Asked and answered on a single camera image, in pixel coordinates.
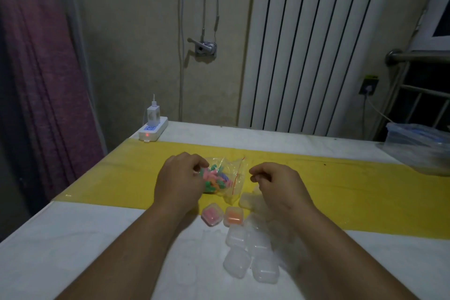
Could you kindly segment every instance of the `purple curtain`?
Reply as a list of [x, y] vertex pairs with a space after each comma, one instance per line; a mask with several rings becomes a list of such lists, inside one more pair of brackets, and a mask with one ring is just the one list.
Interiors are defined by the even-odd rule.
[[50, 200], [103, 157], [82, 72], [57, 0], [0, 0], [15, 86]]

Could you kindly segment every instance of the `electrical socket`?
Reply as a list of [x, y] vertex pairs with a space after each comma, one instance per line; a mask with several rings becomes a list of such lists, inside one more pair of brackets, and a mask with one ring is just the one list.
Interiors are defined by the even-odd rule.
[[[372, 96], [377, 88], [378, 81], [379, 78], [376, 75], [365, 75], [359, 94]], [[370, 92], [367, 92], [368, 86], [372, 87]]]

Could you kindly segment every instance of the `metal handle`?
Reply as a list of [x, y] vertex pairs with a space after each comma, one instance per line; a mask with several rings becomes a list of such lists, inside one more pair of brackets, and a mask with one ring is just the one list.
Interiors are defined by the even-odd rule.
[[214, 47], [209, 47], [203, 43], [200, 43], [199, 41], [196, 41], [195, 39], [192, 39], [191, 37], [188, 38], [188, 42], [189, 43], [194, 43], [195, 45], [197, 45], [198, 47], [201, 47], [203, 50], [205, 50], [208, 53], [212, 53], [212, 50], [214, 49]]
[[450, 64], [450, 51], [411, 51], [391, 50], [386, 54], [384, 63], [393, 66], [402, 62], [424, 62]]

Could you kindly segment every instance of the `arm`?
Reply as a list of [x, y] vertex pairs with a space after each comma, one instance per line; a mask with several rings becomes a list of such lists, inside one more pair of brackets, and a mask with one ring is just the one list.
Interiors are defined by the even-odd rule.
[[417, 299], [313, 204], [298, 173], [275, 163], [250, 169], [264, 200], [285, 218], [348, 299]]
[[155, 185], [154, 203], [57, 299], [149, 299], [178, 224], [197, 205], [207, 167], [199, 155], [170, 157]]

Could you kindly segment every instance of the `plastic bag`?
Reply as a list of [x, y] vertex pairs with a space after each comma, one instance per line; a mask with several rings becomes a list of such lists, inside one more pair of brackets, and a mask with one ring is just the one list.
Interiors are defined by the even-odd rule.
[[244, 186], [247, 162], [244, 158], [228, 161], [225, 157], [206, 160], [209, 167], [200, 169], [200, 176], [205, 180], [204, 192], [221, 195], [232, 205], [239, 198]]

